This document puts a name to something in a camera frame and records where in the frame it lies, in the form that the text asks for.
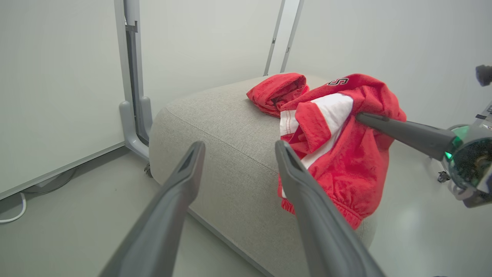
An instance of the white wall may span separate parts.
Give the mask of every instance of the white wall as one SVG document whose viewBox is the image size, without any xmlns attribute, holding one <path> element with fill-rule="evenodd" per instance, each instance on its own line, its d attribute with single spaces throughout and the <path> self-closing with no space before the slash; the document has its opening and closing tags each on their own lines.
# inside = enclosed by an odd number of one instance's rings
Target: white wall
<svg viewBox="0 0 492 277">
<path fill-rule="evenodd" d="M 123 142 L 113 0 L 0 2 L 0 193 Z"/>
<path fill-rule="evenodd" d="M 472 123 L 492 100 L 475 67 L 492 64 L 492 1 L 309 0 L 286 71 L 387 83 L 411 121 Z"/>
<path fill-rule="evenodd" d="M 262 76 L 280 3 L 140 0 L 143 90 L 153 117 L 178 97 Z"/>
</svg>

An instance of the upholstered ottoman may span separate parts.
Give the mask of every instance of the upholstered ottoman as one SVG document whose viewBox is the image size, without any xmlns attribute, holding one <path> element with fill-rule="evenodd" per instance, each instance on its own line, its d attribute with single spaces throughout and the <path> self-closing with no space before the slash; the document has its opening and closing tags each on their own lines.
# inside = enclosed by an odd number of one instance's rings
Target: upholstered ottoman
<svg viewBox="0 0 492 277">
<path fill-rule="evenodd" d="M 280 207 L 274 143 L 279 119 L 246 92 L 267 77 L 208 89 L 170 103 L 154 120 L 152 175 L 162 184 L 189 146 L 205 142 L 202 181 L 190 213 L 267 276 L 308 276 L 296 217 Z M 306 75 L 311 88 L 329 80 Z M 367 247 L 375 217 L 356 230 Z"/>
</svg>

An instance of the caster wheel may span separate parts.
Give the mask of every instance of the caster wheel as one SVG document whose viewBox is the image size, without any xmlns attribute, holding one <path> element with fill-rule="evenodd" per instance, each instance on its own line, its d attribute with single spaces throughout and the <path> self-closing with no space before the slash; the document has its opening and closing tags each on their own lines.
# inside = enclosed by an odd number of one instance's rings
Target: caster wheel
<svg viewBox="0 0 492 277">
<path fill-rule="evenodd" d="M 445 171 L 442 171 L 442 172 L 439 172 L 439 177 L 437 178 L 437 181 L 439 183 L 444 183 L 448 180 L 451 180 L 451 177 L 449 176 L 449 174 Z"/>
<path fill-rule="evenodd" d="M 152 178 L 151 164 L 150 163 L 147 163 L 147 165 L 144 168 L 144 171 L 147 174 L 147 176 L 149 176 L 150 178 Z"/>
</svg>

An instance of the folded red cloth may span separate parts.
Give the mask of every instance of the folded red cloth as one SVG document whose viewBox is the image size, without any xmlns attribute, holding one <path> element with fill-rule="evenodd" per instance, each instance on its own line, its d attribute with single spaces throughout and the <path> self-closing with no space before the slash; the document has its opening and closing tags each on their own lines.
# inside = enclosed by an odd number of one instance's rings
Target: folded red cloth
<svg viewBox="0 0 492 277">
<path fill-rule="evenodd" d="M 352 74 L 302 93 L 304 82 L 296 73 L 274 75 L 247 96 L 264 113 L 280 114 L 280 139 L 356 229 L 381 201 L 393 139 L 355 116 L 369 112 L 406 121 L 406 115 L 386 84 L 367 75 Z M 280 178 L 278 195 L 282 208 L 295 213 Z"/>
<path fill-rule="evenodd" d="M 260 111 L 280 117 L 280 107 L 309 91 L 306 77 L 297 73 L 274 75 L 252 88 L 246 95 Z"/>
</svg>

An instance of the white stripe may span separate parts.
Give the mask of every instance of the white stripe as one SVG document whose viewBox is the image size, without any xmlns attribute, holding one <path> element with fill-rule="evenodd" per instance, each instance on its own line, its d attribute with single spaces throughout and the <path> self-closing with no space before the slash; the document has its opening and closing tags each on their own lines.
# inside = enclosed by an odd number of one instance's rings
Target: white stripe
<svg viewBox="0 0 492 277">
<path fill-rule="evenodd" d="M 296 110 L 280 112 L 280 136 L 295 133 L 299 123 L 296 120 Z"/>
<path fill-rule="evenodd" d="M 301 162 L 307 169 L 314 164 L 314 162 L 324 154 L 328 153 L 333 148 L 333 145 L 337 141 L 341 133 L 341 128 L 345 123 L 345 120 L 352 111 L 352 105 L 354 101 L 351 97 L 335 93 L 326 95 L 311 101 L 315 103 L 330 128 L 332 137 L 325 142 L 320 148 L 311 154 L 306 155 Z"/>
</svg>

